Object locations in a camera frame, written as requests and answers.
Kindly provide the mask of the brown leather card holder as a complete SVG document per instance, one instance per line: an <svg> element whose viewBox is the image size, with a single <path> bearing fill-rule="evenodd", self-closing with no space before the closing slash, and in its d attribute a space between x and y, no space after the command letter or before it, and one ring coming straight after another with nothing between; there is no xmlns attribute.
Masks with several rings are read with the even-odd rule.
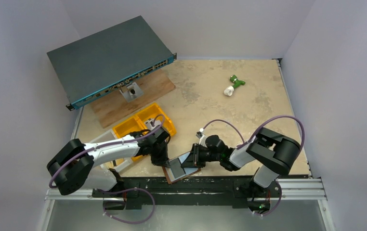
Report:
<svg viewBox="0 0 367 231"><path fill-rule="evenodd" d="M179 180L185 179L201 171L200 168L182 168L181 164L190 155L186 152L169 161L170 167L162 167L168 184L173 184Z"/></svg>

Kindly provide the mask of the black card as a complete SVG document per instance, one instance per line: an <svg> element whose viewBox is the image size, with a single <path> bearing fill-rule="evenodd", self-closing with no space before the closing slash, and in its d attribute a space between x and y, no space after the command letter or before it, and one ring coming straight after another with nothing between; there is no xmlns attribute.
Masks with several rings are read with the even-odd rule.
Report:
<svg viewBox="0 0 367 231"><path fill-rule="evenodd" d="M179 179L186 175L186 172L181 167L181 162L178 158L170 160L170 171L173 179Z"/></svg>

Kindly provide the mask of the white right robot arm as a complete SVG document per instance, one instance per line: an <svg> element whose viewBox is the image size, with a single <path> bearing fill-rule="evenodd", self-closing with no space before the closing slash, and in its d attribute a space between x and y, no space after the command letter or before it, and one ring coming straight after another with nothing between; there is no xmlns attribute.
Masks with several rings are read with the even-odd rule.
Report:
<svg viewBox="0 0 367 231"><path fill-rule="evenodd" d="M261 128L252 142L241 148L227 146L218 135L211 135L201 144L194 143L189 156L181 163L183 168L203 168L207 162L219 162L228 171L238 171L252 161L262 166L256 171L252 182L268 186L279 176L289 174L301 152L296 140L268 128Z"/></svg>

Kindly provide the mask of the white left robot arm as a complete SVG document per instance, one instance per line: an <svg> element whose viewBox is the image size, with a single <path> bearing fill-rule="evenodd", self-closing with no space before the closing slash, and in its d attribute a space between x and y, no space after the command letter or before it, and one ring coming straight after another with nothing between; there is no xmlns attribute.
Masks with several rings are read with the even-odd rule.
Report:
<svg viewBox="0 0 367 231"><path fill-rule="evenodd" d="M118 173L105 170L109 183L99 183L93 177L93 169L110 161L137 156L150 156L155 166L166 167L168 162L169 132L162 126L153 130L134 131L126 136L99 143L82 143L72 139L48 162L51 176L49 187L57 188L61 195L69 195L84 188L86 182L92 188L109 191L118 183Z"/></svg>

